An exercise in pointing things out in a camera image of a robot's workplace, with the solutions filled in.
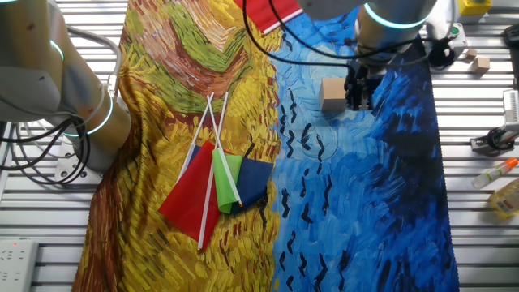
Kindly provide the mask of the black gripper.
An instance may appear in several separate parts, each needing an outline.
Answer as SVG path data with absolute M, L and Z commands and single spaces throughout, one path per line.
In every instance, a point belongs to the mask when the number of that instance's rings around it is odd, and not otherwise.
M 384 77 L 384 68 L 379 66 L 368 66 L 359 60 L 349 63 L 348 73 L 345 77 L 345 90 L 348 93 L 348 105 L 352 110 L 372 110 L 372 92 L 380 85 Z M 358 91 L 350 91 L 354 85 L 367 85 L 369 89 L 363 89 L 360 94 Z

